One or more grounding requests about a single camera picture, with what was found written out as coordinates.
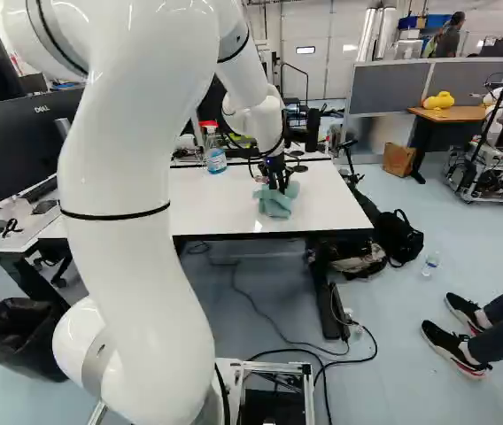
blue cloth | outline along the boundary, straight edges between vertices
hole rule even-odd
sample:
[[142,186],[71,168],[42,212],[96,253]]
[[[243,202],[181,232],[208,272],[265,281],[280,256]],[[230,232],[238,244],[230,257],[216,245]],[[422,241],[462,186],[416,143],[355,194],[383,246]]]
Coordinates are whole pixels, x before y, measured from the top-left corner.
[[285,194],[264,184],[261,189],[253,192],[253,197],[259,199],[260,213],[277,219],[288,219],[292,212],[292,201],[298,196],[299,190],[298,182],[290,182]]

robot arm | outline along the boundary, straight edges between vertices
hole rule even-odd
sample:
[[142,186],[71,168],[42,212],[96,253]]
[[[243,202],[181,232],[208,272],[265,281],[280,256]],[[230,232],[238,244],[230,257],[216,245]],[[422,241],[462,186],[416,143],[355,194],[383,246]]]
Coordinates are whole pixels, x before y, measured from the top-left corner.
[[281,98],[267,84],[241,5],[5,0],[4,24],[36,69],[77,80],[88,66],[58,187],[90,297],[57,326],[58,364],[136,425],[189,425],[215,400],[215,356],[169,233],[174,141],[214,72],[236,131],[256,136],[262,151],[282,131]]

window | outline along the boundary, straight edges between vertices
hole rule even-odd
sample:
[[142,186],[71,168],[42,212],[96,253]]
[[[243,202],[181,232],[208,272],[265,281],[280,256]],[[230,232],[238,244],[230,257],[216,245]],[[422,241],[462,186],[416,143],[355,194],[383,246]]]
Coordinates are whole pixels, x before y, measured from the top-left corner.
[[295,51],[298,55],[312,55],[315,50],[314,46],[303,46],[297,47]]

cubicle partition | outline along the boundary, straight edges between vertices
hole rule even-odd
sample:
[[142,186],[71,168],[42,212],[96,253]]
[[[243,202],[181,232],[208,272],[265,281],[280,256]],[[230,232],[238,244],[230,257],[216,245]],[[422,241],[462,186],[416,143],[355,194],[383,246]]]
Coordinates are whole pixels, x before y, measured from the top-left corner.
[[407,144],[414,115],[406,109],[449,91],[457,105],[480,104],[487,81],[502,81],[503,58],[413,59],[358,63],[352,67],[342,137],[360,143],[356,162],[381,162],[387,142]]

gray partition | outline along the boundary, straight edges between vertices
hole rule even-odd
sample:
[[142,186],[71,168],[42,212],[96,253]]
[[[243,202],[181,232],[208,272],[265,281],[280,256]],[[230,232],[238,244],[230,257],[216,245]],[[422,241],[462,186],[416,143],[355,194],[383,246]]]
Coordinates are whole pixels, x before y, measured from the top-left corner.
[[[430,79],[427,97],[439,91],[450,91],[456,104],[480,104],[470,93],[486,94],[484,84],[493,73],[503,73],[503,62],[437,62]],[[502,75],[493,75],[491,81],[501,81]]]
[[350,114],[402,112],[421,102],[429,63],[356,66]]

